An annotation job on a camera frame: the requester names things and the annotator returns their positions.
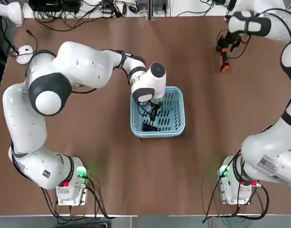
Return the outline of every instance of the black cable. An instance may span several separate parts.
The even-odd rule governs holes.
[[[94,183],[93,183],[92,179],[90,179],[90,178],[87,178],[87,179],[91,182],[92,186],[94,186]],[[97,204],[98,204],[98,206],[99,206],[99,208],[100,208],[100,210],[101,210],[103,216],[104,216],[105,218],[107,218],[107,219],[114,219],[115,217],[109,217],[109,216],[107,215],[106,211],[105,211],[104,208],[102,207],[101,202],[100,202],[100,200],[98,199],[98,197],[97,197],[97,195],[96,195],[96,193],[95,193],[95,189],[92,190],[89,186],[86,186],[86,188],[87,188],[87,190],[89,190],[89,191],[93,194],[93,196],[94,196],[95,200],[97,201]]]
[[[267,13],[267,14],[272,15],[272,16],[276,17],[277,19],[279,19],[283,23],[283,25],[286,27],[286,29],[287,29],[287,31],[289,33],[289,36],[291,38],[291,31],[290,31],[288,25],[286,24],[286,22],[281,17],[279,17],[279,16],[277,16],[277,15],[275,15],[273,13]]]
[[[210,8],[207,10],[207,12],[206,13],[204,13],[204,15],[203,16],[206,16],[206,14],[214,7],[214,1],[212,0],[212,3],[211,3],[211,5],[210,5]]]
[[[243,54],[244,54],[244,52],[245,52],[245,50],[246,50],[246,48],[247,48],[247,46],[248,46],[248,44],[249,44],[249,41],[250,41],[250,39],[251,39],[251,35],[249,36],[249,38],[248,38],[248,40],[247,40],[247,42],[246,42],[246,45],[245,45],[245,47],[244,47],[244,50],[242,51],[242,53],[239,55],[239,56],[236,56],[236,57],[228,57],[229,59],[237,59],[237,58],[239,58],[239,57],[241,57]]]
[[[279,11],[283,11],[283,12],[286,12],[286,13],[288,13],[288,14],[290,14],[290,15],[291,15],[291,12],[290,12],[290,11],[288,11],[288,10],[281,9],[281,8],[271,8],[271,9],[264,10],[263,12],[261,12],[261,13],[257,14],[257,16],[258,16],[258,15],[260,15],[260,14],[266,13],[266,12],[268,12],[268,11],[272,11],[272,10],[279,10]]]
[[[98,18],[94,18],[94,19],[89,20],[89,21],[83,21],[83,22],[81,22],[81,23],[79,24],[79,22],[80,22],[83,18],[85,18],[85,17],[88,16],[89,14],[93,13],[94,11],[99,10],[100,7],[101,7],[101,5],[102,5],[102,3],[99,2],[97,5],[95,5],[94,8],[92,8],[91,10],[89,10],[88,12],[86,12],[86,13],[85,13],[81,18],[79,18],[79,19],[77,20],[77,22],[76,22],[73,26],[68,25],[68,24],[66,23],[66,25],[69,26],[70,28],[69,28],[69,29],[64,29],[64,30],[55,29],[55,28],[52,28],[52,27],[46,25],[46,24],[45,24],[46,21],[41,21],[41,20],[39,20],[39,19],[36,17],[35,12],[34,12],[34,18],[35,18],[36,22],[38,22],[39,24],[43,25],[44,27],[46,27],[46,28],[48,28],[48,29],[51,29],[51,30],[53,30],[53,31],[59,31],[59,32],[67,32],[67,31],[71,31],[71,30],[73,30],[73,29],[78,28],[79,26],[83,25],[84,23],[89,23],[89,22],[92,22],[92,21],[94,21],[94,20],[96,20],[96,19],[99,19],[99,18],[108,19],[108,18],[112,18],[112,17],[115,16],[114,14],[112,14],[110,17],[98,17]]]
[[[32,52],[32,54],[33,54],[33,53],[35,53],[38,50],[38,41],[37,41],[37,38],[31,33],[30,30],[27,29],[26,32],[28,34],[30,34],[35,39],[35,41],[36,41],[36,49]],[[17,59],[18,56],[24,56],[24,55],[31,55],[31,54],[30,53],[19,54],[19,55],[16,55],[14,59]]]
[[[185,11],[185,12],[181,12],[180,14],[178,14],[177,17],[179,17],[180,15],[182,15],[184,13],[193,13],[193,14],[202,14],[202,13],[204,13],[203,16],[205,16],[213,7],[214,7],[214,2],[212,1],[212,4],[210,5],[209,9],[207,9],[206,11],[203,11],[203,12]]]
[[[201,1],[202,3],[207,4],[208,6],[211,6],[211,4],[209,4],[207,1],[202,1],[202,0],[199,0],[199,1]]]
[[[89,5],[89,6],[96,6],[96,5],[91,5],[91,4],[89,4],[89,3],[87,3],[86,1],[84,1],[84,0],[81,0],[82,2],[84,2],[85,4],[87,4],[87,5]]]
[[[224,171],[222,172],[222,174],[220,175],[220,177],[219,177],[219,179],[218,179],[218,181],[217,181],[217,183],[216,183],[216,185],[215,185],[215,187],[214,187],[214,189],[213,189],[213,192],[212,192],[212,195],[211,195],[211,198],[210,198],[210,201],[209,201],[209,205],[208,205],[207,213],[206,213],[206,216],[205,216],[204,220],[202,221],[202,223],[205,223],[208,219],[210,219],[210,218],[212,217],[212,216],[208,216],[208,214],[209,214],[209,209],[210,209],[210,206],[211,206],[211,203],[212,203],[212,199],[213,199],[213,197],[214,197],[215,190],[216,190],[216,188],[217,188],[219,182],[221,181],[222,176],[224,175],[224,173],[226,172],[226,170],[228,169],[228,167],[230,166],[230,164],[233,162],[234,158],[235,158],[237,155],[239,155],[240,152],[241,152],[241,150],[239,150],[239,151],[234,155],[234,157],[233,157],[233,158],[231,159],[231,161],[228,163],[228,165],[227,165],[227,167],[225,168],[225,170],[224,170]]]
[[[83,91],[83,92],[78,92],[78,91],[71,91],[74,94],[89,94],[91,92],[94,92],[96,90],[96,88],[88,90],[88,91]]]
[[[255,189],[254,189],[254,191],[253,191],[253,193],[251,194],[249,200],[248,200],[244,205],[248,205],[248,204],[249,204],[249,202],[252,200],[253,196],[255,195],[257,189],[258,189],[258,188],[255,188]]]
[[[265,217],[265,215],[267,214],[268,208],[269,208],[269,194],[264,186],[261,186],[261,189],[263,189],[265,194],[266,194],[266,206],[265,206],[264,212],[258,217],[249,217],[249,216],[244,216],[244,215],[239,215],[238,217],[243,218],[243,219],[244,218],[249,219],[249,220],[260,220],[260,219]]]

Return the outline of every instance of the blue basket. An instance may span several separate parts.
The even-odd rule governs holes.
[[[145,106],[145,110],[149,111],[151,106]],[[184,131],[184,98],[183,94],[177,87],[168,86],[165,88],[165,97],[163,99],[163,108],[158,110],[159,115],[153,123],[150,123],[149,115],[142,116],[145,111],[139,107],[131,97],[131,129],[134,135],[140,138],[163,138],[180,135]],[[151,124],[158,128],[157,132],[143,132],[144,123]]]

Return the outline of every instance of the black device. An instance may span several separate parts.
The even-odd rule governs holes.
[[[78,13],[81,0],[29,0],[30,8],[38,12],[75,12]]]
[[[32,11],[59,12],[62,9],[61,0],[29,0]]]
[[[221,73],[225,73],[230,69],[230,64],[228,63],[227,57],[227,48],[231,45],[230,52],[232,52],[234,48],[240,45],[241,41],[241,36],[231,34],[229,31],[225,37],[223,35],[219,37],[216,45],[216,51],[221,53],[223,59],[220,70]]]
[[[62,0],[63,11],[78,13],[81,6],[81,0]]]
[[[168,4],[168,0],[153,0],[153,11],[163,10],[166,4]],[[147,10],[147,0],[137,0],[137,8],[139,11]]]
[[[226,0],[214,0],[215,5],[224,5]]]

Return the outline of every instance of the brown table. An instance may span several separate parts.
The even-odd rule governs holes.
[[[64,29],[62,21],[54,28]],[[115,70],[110,82],[88,95],[72,94],[64,110],[47,118],[46,147],[75,155],[97,176],[108,214],[200,215],[207,208],[223,159],[235,154],[244,138],[279,119],[291,84],[280,64],[284,45],[252,37],[245,54],[220,74],[216,35],[226,25],[220,17],[99,19],[70,32],[54,32],[36,21],[24,21],[15,45],[34,45],[57,53],[67,40],[96,49],[122,49],[142,56],[147,64],[163,64],[167,85],[184,95],[186,127],[182,135],[139,139],[130,129],[130,89],[126,76]],[[234,54],[242,51],[239,48]],[[0,215],[49,214],[42,192],[13,168],[7,152],[10,136],[2,109],[2,94],[24,81],[26,66],[9,59],[0,88]],[[270,194],[269,214],[291,214],[291,187],[264,183]],[[210,214],[217,214],[218,197]],[[93,199],[74,208],[93,214]],[[68,208],[58,209],[68,213]],[[220,207],[220,213],[235,211]],[[258,199],[242,213],[259,214]]]

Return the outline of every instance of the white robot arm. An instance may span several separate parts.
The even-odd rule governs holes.
[[[280,10],[267,10],[267,13],[255,16],[251,11],[238,11],[229,19],[229,32],[234,36],[248,34],[288,42],[282,51],[280,64],[291,80],[291,14]],[[252,193],[253,180],[291,186],[290,149],[291,100],[283,115],[273,126],[244,140],[241,157],[234,158],[233,163],[221,178],[223,203],[245,204],[248,202]],[[233,156],[224,160],[219,174],[224,171],[231,159]]]
[[[140,104],[160,106],[166,73],[159,63],[146,69],[145,61],[117,50],[96,51],[74,42],[61,45],[58,55],[36,52],[29,62],[26,80],[6,89],[3,109],[12,144],[9,157],[17,170],[40,187],[56,188],[59,205],[83,205],[86,169],[77,157],[52,153],[44,147],[45,116],[61,112],[72,85],[104,87],[112,71],[127,75],[133,98]]]

